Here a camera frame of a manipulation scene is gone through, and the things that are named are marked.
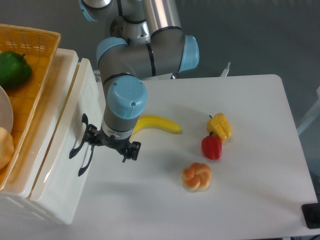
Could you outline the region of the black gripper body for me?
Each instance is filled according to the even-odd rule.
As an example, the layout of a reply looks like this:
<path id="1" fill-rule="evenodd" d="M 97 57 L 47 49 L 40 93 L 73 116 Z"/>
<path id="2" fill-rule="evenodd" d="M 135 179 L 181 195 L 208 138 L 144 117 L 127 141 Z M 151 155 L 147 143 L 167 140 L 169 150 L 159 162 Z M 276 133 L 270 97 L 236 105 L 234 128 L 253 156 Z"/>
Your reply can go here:
<path id="1" fill-rule="evenodd" d="M 108 136 L 103 130 L 101 129 L 97 134 L 96 145 L 97 146 L 105 146 L 110 149 L 114 149 L 119 153 L 125 153 L 129 150 L 133 144 L 129 141 L 129 137 L 125 139 L 117 139 L 115 135 Z"/>

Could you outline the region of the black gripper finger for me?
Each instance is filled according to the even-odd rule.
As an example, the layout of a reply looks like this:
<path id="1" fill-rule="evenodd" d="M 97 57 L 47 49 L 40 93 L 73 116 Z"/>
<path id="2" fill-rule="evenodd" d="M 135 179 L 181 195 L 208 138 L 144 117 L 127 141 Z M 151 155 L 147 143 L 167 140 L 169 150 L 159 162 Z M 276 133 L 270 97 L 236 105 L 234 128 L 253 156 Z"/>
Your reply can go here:
<path id="1" fill-rule="evenodd" d="M 100 131 L 93 124 L 88 124 L 84 132 L 84 142 L 91 146 L 91 150 L 94 150 L 95 146 L 101 145 Z"/>
<path id="2" fill-rule="evenodd" d="M 123 159 L 122 162 L 125 163 L 126 160 L 136 161 L 138 159 L 139 151 L 141 148 L 141 143 L 139 141 L 127 142 L 122 148 Z"/>

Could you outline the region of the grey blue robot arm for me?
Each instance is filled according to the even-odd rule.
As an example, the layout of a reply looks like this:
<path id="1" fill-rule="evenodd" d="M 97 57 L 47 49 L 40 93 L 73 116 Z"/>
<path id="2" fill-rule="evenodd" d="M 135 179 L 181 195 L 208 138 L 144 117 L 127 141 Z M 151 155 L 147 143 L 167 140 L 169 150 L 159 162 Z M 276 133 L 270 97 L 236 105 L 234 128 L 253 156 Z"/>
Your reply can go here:
<path id="1" fill-rule="evenodd" d="M 105 97 L 100 130 L 86 126 L 83 142 L 106 146 L 125 160 L 136 160 L 141 144 L 130 137 L 147 101 L 143 79 L 194 69 L 200 59 L 197 40 L 183 33 L 173 0 L 81 0 L 89 21 L 122 19 L 122 24 L 96 48 L 97 66 Z"/>

